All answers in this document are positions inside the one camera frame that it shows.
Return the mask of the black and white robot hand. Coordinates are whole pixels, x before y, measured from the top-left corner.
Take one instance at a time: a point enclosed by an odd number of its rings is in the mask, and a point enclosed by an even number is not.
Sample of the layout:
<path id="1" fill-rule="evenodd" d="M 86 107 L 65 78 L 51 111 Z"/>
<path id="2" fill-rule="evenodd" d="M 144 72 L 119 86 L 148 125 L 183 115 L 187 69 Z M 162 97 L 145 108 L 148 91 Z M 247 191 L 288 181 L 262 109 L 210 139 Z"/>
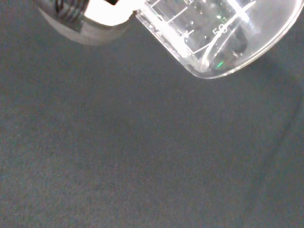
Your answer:
<path id="1" fill-rule="evenodd" d="M 88 46 L 120 37 L 143 0 L 35 0 L 45 20 L 62 36 Z"/>

